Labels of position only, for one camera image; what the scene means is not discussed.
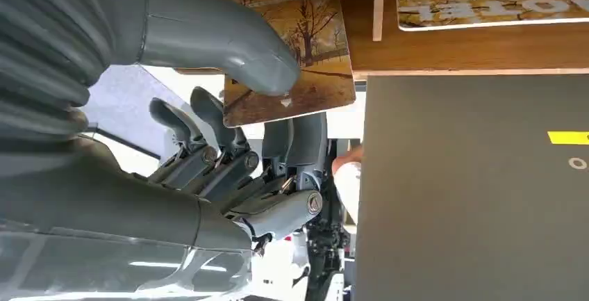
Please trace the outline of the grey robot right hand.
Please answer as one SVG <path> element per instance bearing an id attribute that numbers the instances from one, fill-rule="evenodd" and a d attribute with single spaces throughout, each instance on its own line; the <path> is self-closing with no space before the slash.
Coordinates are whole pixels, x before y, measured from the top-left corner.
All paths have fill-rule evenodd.
<path id="1" fill-rule="evenodd" d="M 1 299 L 239 298 L 266 245 L 323 206 L 326 118 L 269 131 L 261 157 L 196 87 L 149 113 L 178 151 L 123 171 L 81 110 L 113 65 L 219 69 L 266 96 L 300 67 L 276 31 L 232 0 L 1 0 Z"/>

